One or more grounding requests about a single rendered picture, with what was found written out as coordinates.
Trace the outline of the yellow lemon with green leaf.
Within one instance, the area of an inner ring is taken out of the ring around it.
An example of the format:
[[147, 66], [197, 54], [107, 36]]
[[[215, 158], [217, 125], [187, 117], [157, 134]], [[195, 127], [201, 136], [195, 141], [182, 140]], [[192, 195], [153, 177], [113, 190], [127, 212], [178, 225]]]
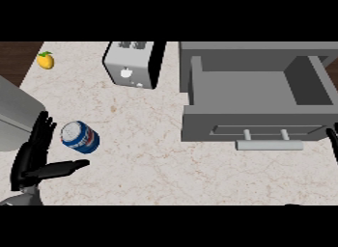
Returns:
[[51, 69], [54, 66], [52, 53], [45, 51], [36, 56], [36, 64], [42, 69]]

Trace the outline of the blue soda can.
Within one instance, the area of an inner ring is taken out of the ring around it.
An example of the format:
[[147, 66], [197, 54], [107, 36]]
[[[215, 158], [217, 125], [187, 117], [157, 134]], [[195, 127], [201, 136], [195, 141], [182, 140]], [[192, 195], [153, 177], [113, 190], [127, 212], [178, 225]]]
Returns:
[[86, 124], [74, 121], [61, 128], [61, 142], [70, 149], [88, 154], [99, 145], [99, 135]]

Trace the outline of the grey cabinet body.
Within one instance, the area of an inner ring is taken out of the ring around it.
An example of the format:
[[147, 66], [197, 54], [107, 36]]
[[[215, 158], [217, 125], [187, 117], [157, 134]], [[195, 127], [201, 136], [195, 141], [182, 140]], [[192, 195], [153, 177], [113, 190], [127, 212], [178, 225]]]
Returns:
[[338, 41], [181, 41], [179, 92], [188, 91], [189, 58], [204, 71], [284, 71], [299, 56], [315, 56], [324, 67], [338, 58]]

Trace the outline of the grey open drawer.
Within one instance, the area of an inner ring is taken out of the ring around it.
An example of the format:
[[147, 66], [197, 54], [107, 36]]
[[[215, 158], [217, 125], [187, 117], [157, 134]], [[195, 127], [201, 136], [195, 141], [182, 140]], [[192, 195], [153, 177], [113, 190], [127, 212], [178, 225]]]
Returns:
[[318, 56], [294, 56], [265, 63], [229, 60], [215, 66], [192, 56], [189, 98], [194, 106], [238, 111], [338, 108], [338, 91]]

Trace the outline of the silver toaster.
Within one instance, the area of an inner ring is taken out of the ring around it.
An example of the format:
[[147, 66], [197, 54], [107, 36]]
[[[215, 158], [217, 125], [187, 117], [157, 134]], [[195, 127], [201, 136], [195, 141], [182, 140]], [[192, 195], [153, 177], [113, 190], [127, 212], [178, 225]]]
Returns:
[[111, 41], [102, 65], [114, 85], [154, 89], [164, 53], [164, 41]]

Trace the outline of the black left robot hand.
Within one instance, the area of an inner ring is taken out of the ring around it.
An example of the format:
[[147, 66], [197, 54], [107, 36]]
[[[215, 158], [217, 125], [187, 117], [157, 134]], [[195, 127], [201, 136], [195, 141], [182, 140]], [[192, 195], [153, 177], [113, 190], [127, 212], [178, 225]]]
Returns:
[[89, 165], [86, 159], [46, 162], [55, 126], [48, 112], [40, 111], [27, 141], [20, 145], [11, 167], [9, 184], [12, 191], [21, 191], [26, 187], [34, 186], [42, 179], [65, 177]]

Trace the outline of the large grey appliance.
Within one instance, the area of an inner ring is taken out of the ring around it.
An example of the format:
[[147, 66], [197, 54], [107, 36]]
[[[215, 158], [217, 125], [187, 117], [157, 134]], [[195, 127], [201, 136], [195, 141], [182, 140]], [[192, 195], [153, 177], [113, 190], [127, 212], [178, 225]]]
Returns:
[[27, 140], [42, 103], [0, 75], [0, 151], [14, 151]]

